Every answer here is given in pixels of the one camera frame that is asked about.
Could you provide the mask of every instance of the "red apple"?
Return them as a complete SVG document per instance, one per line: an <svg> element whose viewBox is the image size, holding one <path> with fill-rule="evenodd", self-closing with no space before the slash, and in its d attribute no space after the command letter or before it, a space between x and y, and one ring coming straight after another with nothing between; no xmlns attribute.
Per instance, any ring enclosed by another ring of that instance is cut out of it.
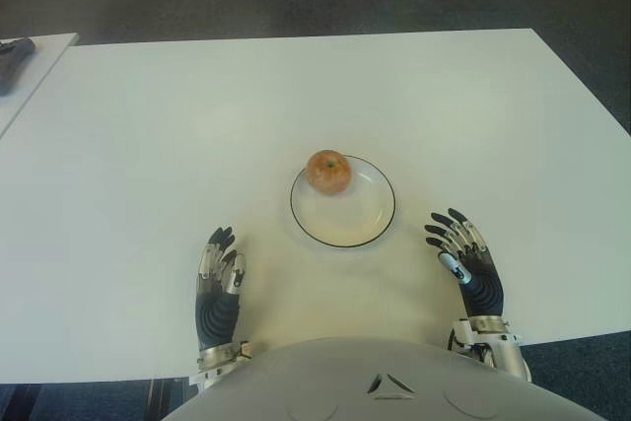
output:
<svg viewBox="0 0 631 421"><path fill-rule="evenodd" d="M307 162L307 181L324 194L342 192L351 182L351 166L344 155L322 150Z"/></svg>

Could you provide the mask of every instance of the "table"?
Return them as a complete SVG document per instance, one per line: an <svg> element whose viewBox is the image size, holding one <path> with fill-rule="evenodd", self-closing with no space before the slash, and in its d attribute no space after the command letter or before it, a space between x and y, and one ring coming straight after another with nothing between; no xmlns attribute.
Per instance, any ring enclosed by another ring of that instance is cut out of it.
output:
<svg viewBox="0 0 631 421"><path fill-rule="evenodd" d="M0 96L0 138L46 77L48 71L66 48L73 45L78 38L77 34L31 36L35 43L35 53L27 61L11 92Z"/></svg>
<svg viewBox="0 0 631 421"><path fill-rule="evenodd" d="M307 157L375 163L397 214L359 248L293 221ZM231 224L237 339L443 345L464 315L426 246L453 206L525 343L631 327L631 140L531 30L77 46L0 142L0 383L196 372L195 277Z"/></svg>

